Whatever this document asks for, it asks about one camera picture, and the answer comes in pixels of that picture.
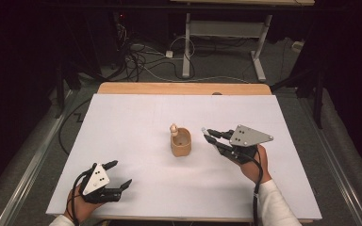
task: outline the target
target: desk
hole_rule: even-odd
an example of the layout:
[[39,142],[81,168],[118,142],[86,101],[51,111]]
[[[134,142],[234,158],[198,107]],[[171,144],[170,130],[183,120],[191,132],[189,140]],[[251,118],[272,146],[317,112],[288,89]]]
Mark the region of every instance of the desk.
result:
[[[222,95],[210,95],[214,92]],[[172,154],[173,122],[191,132],[189,156]],[[107,187],[128,179],[133,183],[119,202],[95,211],[95,218],[252,221],[254,184],[213,150],[201,132],[203,126],[227,131],[238,123],[274,136],[263,144],[271,176],[300,220],[320,219],[277,100],[262,84],[103,84],[90,103],[47,214],[63,213],[82,171],[95,162],[118,160],[107,172]]]
[[[244,4],[244,5],[271,5],[271,6],[313,6],[314,0],[172,0],[174,2],[194,3],[223,3],[223,4]],[[182,76],[189,77],[190,36],[217,36],[217,37],[238,37],[238,38],[259,38],[257,48],[251,52],[252,61],[255,66],[257,78],[260,82],[266,81],[263,67],[260,63],[260,53],[264,41],[269,31],[272,15],[267,15],[264,23],[241,23],[241,22],[213,22],[213,21],[193,21],[190,13],[187,13],[185,32],[185,54],[183,61]]]

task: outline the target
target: white sleeve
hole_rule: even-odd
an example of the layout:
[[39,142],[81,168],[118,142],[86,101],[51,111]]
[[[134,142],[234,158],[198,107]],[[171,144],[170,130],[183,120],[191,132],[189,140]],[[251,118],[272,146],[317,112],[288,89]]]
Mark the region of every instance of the white sleeve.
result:
[[63,215],[60,215],[57,218],[55,218],[55,220],[52,221],[52,223],[49,224],[49,226],[74,226],[74,224],[68,218],[64,217]]
[[258,198],[263,226],[302,225],[290,210],[274,180],[260,185]]

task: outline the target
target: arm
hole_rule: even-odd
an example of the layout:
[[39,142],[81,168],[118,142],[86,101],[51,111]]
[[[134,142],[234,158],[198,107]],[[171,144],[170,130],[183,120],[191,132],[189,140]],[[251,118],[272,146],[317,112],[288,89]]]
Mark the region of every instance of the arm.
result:
[[[263,169],[263,178],[261,180],[258,199],[261,207],[261,217],[264,226],[295,226],[301,225],[298,219],[293,215],[289,208],[289,205],[285,201],[278,189],[275,181],[269,174],[268,161],[266,149],[258,145],[258,154],[255,159],[261,162]],[[239,165],[242,173],[252,180],[253,182],[258,181],[258,168],[253,162],[248,162],[243,165]]]
[[[93,204],[85,202],[84,199],[79,194],[79,188],[80,186],[78,186],[75,189],[74,210],[75,210],[75,216],[77,217],[78,221],[81,223],[87,218],[89,218],[92,212],[101,205],[103,205],[103,203]],[[64,211],[63,215],[58,216],[49,226],[74,226],[73,219],[70,214],[72,213],[72,203],[70,202],[71,198],[72,198],[72,191],[69,192],[69,196],[67,198],[66,202],[67,211]]]

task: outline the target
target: wooden table edge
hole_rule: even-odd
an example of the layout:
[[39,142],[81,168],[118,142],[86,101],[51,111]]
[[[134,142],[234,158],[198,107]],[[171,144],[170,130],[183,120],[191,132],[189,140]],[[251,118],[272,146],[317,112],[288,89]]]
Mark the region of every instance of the wooden table edge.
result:
[[266,84],[220,83],[113,83],[101,84],[98,94],[170,94],[170,95],[272,95]]

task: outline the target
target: dark background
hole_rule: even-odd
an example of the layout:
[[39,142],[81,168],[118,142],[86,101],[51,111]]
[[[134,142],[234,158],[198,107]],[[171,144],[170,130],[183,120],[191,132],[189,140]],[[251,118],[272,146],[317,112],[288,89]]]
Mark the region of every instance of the dark background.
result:
[[[149,1],[162,3],[167,1]],[[348,9],[335,14],[274,15],[268,39],[306,40],[291,76],[313,65],[323,68],[324,86],[362,156],[362,1],[318,0],[316,5]],[[169,45],[173,35],[182,34],[185,29],[185,15],[181,13],[135,11],[124,15],[127,29],[161,46]],[[250,15],[248,19],[259,20],[262,16]],[[237,14],[224,17],[247,19],[246,15]],[[100,73],[100,65],[116,63],[111,60],[118,57],[111,28],[105,13],[62,12],[58,8],[43,8],[34,1],[14,4],[0,0],[0,174],[50,107],[48,95],[56,84],[59,66],[64,78],[76,87],[75,72],[81,70],[94,77]],[[316,79],[312,77],[316,76],[292,85],[315,87]]]

